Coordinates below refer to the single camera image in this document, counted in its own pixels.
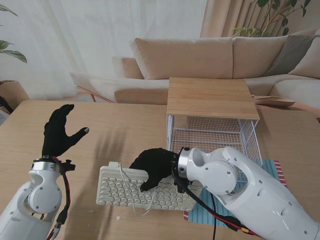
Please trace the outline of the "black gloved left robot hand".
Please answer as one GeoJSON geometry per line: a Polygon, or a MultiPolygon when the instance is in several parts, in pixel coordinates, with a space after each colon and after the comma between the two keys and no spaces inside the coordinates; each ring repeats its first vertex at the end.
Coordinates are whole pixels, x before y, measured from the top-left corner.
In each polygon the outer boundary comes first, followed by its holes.
{"type": "Polygon", "coordinates": [[[66,134],[66,122],[68,114],[74,109],[74,104],[65,104],[56,109],[44,125],[44,141],[41,156],[59,157],[69,148],[76,145],[90,130],[81,128],[75,134],[66,134]]]}

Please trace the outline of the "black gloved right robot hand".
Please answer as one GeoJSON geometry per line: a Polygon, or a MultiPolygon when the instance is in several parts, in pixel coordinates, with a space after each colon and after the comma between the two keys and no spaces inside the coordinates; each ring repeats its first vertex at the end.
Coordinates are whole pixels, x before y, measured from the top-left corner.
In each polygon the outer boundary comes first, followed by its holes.
{"type": "Polygon", "coordinates": [[[146,182],[140,186],[141,192],[157,187],[159,182],[170,176],[172,164],[178,159],[178,154],[163,148],[144,150],[130,165],[130,169],[143,170],[148,174],[146,182]]]}

